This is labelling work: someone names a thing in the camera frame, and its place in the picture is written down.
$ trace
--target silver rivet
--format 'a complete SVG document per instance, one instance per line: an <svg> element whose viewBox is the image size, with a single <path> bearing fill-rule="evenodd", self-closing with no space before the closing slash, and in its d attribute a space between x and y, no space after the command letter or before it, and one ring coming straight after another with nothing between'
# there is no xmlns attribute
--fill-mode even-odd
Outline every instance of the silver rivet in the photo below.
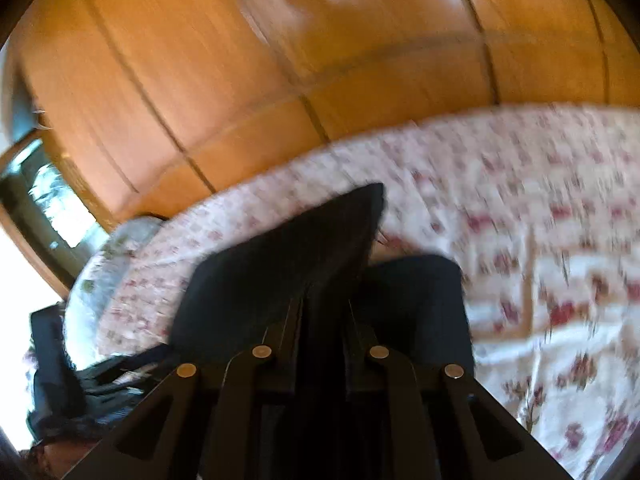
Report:
<svg viewBox="0 0 640 480"><path fill-rule="evenodd" d="M196 370L196 365L193 365L191 363L182 363L180 366L178 366L176 373L178 374L178 377L186 379L187 377L193 377L196 373Z"/></svg>
<svg viewBox="0 0 640 480"><path fill-rule="evenodd" d="M460 365L447 365L444 367L444 373L452 379L459 379L465 374L465 369Z"/></svg>
<svg viewBox="0 0 640 480"><path fill-rule="evenodd" d="M258 359L266 359L271 355L271 347L267 345L255 346L252 350L252 354Z"/></svg>
<svg viewBox="0 0 640 480"><path fill-rule="evenodd" d="M369 355L374 359L385 359L389 357L389 349L386 346L375 345L369 349Z"/></svg>

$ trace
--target floral bedsheet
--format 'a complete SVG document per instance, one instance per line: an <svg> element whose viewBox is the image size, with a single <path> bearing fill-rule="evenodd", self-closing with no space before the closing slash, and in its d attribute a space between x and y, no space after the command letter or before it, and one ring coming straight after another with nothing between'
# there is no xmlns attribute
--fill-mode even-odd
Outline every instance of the floral bedsheet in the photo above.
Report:
<svg viewBox="0 0 640 480"><path fill-rule="evenodd" d="M207 254L372 181L386 185L384 250L437 251L463 269L478 380L574 478L599 478L640 419L634 110L496 108L407 124L219 193L136 254L100 320L100 352L164 340Z"/></svg>

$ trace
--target bed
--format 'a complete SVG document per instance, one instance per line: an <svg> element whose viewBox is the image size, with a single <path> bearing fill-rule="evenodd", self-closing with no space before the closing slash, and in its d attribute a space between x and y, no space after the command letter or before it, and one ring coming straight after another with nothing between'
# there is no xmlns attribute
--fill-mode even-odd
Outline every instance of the bed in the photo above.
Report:
<svg viewBox="0 0 640 480"><path fill-rule="evenodd" d="M164 341L207 254L374 181L385 184L387 207L372 257L456 260L478 380L574 478L602 476L640 420L635 110L484 109L297 158L133 248L95 337L70 354L92 360ZM67 321L68 340L78 324Z"/></svg>

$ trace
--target black metal frame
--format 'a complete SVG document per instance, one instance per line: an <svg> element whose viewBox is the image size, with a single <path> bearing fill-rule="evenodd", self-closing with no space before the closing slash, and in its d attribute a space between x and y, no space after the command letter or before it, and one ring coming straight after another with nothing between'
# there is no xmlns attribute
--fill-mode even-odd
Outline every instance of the black metal frame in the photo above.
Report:
<svg viewBox="0 0 640 480"><path fill-rule="evenodd" d="M256 406L296 395L303 311L293 302L262 345L226 366L178 367L65 479L254 478ZM346 317L346 399L385 412L395 480L570 478L471 374L452 378L393 349L373 357L384 349L373 330Z"/></svg>

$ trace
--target pillow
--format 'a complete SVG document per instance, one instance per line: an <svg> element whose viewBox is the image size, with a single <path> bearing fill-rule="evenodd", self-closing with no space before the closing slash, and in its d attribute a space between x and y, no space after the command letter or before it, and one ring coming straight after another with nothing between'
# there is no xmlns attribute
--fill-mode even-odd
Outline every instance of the pillow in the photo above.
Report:
<svg viewBox="0 0 640 480"><path fill-rule="evenodd" d="M119 225L80 272L65 310L66 350L78 369L100 360L95 335L102 313L136 251L153 238L162 222L159 218L143 216Z"/></svg>

